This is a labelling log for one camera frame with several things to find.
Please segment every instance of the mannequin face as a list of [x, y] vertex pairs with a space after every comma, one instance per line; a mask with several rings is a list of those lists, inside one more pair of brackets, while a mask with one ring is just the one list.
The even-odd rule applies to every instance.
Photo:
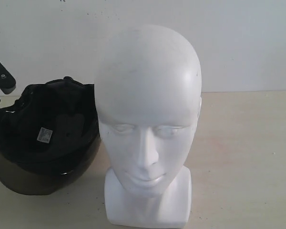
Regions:
[[[201, 108], [201, 72], [187, 40], [163, 27], [145, 29], [141, 43], [138, 30], [113, 42], [95, 80], [95, 101], [118, 180], [130, 193], [152, 198], [165, 192], [190, 151]], [[170, 48], [172, 42], [177, 48]]]

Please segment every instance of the helmet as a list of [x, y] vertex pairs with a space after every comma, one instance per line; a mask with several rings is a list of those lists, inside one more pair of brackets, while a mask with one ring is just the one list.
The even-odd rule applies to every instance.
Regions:
[[0, 108], [0, 181], [21, 194], [48, 195], [86, 171], [100, 142], [93, 84], [71, 77], [31, 84]]

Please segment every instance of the white wall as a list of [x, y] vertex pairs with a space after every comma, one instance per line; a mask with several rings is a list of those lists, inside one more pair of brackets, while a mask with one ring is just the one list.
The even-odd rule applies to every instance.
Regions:
[[286, 0], [0, 0], [0, 61], [26, 85], [93, 83], [104, 40], [153, 23], [184, 35], [203, 91], [286, 90]]

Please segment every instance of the black bracket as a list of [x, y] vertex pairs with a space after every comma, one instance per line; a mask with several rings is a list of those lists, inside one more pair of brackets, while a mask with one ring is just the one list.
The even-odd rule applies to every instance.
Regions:
[[0, 63], [0, 90], [5, 94], [10, 94], [15, 90], [15, 88], [15, 78]]

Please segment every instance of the wooden table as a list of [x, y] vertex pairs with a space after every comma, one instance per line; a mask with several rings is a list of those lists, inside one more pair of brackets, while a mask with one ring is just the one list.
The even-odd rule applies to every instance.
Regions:
[[[108, 166], [101, 145], [89, 170], [50, 196], [19, 195], [0, 183], [0, 229], [126, 228], [106, 218]], [[186, 229], [286, 228], [286, 92], [203, 94], [186, 166], [193, 180]]]

